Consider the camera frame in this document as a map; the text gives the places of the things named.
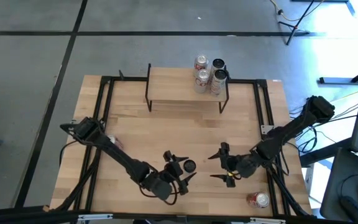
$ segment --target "can lid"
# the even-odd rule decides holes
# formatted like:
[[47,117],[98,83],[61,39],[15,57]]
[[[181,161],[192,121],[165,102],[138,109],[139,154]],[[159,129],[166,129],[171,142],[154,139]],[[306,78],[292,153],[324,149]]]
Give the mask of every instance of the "can lid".
[[220,58],[217,58],[215,59],[213,62],[212,62],[212,65],[215,67],[215,68],[223,68],[224,66],[224,61]]
[[199,55],[197,56],[197,62],[198,63],[206,63],[207,62],[207,58],[205,55]]
[[260,206],[266,207],[267,205],[269,205],[269,196],[267,196],[267,194],[265,193],[259,193],[258,196],[256,196],[256,202]]
[[223,80],[227,77],[227,71],[225,71],[223,69],[218,69],[215,71],[215,77],[217,79]]
[[201,69],[200,71],[198,71],[198,77],[202,80],[208,79],[209,73],[206,69]]

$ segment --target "red and white can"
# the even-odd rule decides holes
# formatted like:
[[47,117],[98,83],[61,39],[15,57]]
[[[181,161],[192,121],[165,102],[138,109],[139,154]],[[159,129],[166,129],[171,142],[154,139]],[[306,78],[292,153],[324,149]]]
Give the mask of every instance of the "red and white can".
[[197,93],[204,93],[206,91],[208,79],[209,73],[206,69],[198,71],[194,82],[194,91]]
[[226,84],[227,79],[227,71],[223,69],[218,69],[215,71],[214,76],[211,80],[211,94],[214,96],[218,96],[222,90],[224,89],[224,86]]
[[247,196],[247,203],[254,208],[266,208],[270,204],[270,199],[266,193],[256,192]]
[[208,80],[209,85],[211,84],[212,78],[214,77],[216,70],[223,69],[223,67],[224,67],[224,61],[222,59],[217,58],[212,61],[211,71],[209,73],[209,80]]
[[197,75],[197,72],[201,69],[206,69],[208,66],[208,59],[205,55],[199,55],[196,57],[194,62],[194,76]]

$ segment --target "wooden table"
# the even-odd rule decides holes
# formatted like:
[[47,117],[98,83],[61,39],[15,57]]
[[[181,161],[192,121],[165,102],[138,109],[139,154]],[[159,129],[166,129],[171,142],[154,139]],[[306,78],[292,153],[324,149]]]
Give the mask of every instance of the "wooden table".
[[[84,77],[75,120],[92,116],[100,79],[101,76]],[[282,82],[268,80],[267,83],[275,125],[285,125],[290,118]],[[144,97],[145,86],[146,82],[115,82],[106,134],[117,136],[128,155],[147,161],[159,170],[165,164],[162,154],[166,150],[193,159],[197,174],[189,184],[190,192],[179,196],[174,206],[157,198],[144,197],[124,168],[102,153],[92,211],[271,217],[270,206],[251,208],[246,202],[249,193],[268,192],[265,169],[258,168],[252,177],[237,181],[237,187],[232,189],[222,180],[209,176],[225,173],[220,168],[219,159],[207,159],[218,151],[220,142],[228,142],[231,154],[235,155],[248,153],[260,141],[252,85],[229,84],[230,101],[222,114],[216,109],[218,103],[189,101],[155,102],[149,112]],[[65,149],[51,208],[59,206],[76,185],[84,151],[85,147],[78,143]],[[283,151],[290,169],[290,175],[285,177],[286,185],[303,209],[311,213],[298,152],[289,145],[285,145]],[[87,189],[85,187],[81,208],[85,206]],[[278,209],[283,213],[279,192],[276,189]]]

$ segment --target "wooden shelf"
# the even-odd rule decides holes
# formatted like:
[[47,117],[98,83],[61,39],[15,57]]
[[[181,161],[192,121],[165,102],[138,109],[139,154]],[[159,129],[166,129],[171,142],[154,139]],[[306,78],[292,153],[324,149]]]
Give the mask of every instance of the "wooden shelf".
[[226,89],[221,94],[213,96],[207,89],[205,93],[194,91],[195,78],[193,68],[150,68],[149,92],[150,101],[210,101],[225,102]]

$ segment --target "gray floor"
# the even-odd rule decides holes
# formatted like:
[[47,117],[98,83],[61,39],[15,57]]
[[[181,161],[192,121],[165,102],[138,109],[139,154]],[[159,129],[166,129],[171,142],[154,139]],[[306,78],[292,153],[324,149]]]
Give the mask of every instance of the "gray floor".
[[[277,3],[291,18],[308,5]],[[72,30],[80,4],[0,0],[0,30]],[[316,82],[321,76],[358,74],[357,21],[347,6],[324,3],[301,26],[329,35],[296,37],[290,46],[281,37],[77,37],[26,205],[50,202],[58,153],[67,139],[58,125],[71,120],[84,75],[118,75],[119,69],[128,76],[145,75],[148,63],[191,67],[194,56],[204,53],[223,58],[234,78],[283,80],[290,109],[312,94],[333,100],[357,91],[358,86]],[[94,0],[80,30],[281,31],[269,0]],[[11,205],[67,43],[68,37],[0,37],[0,138],[5,140],[0,146],[0,208]]]

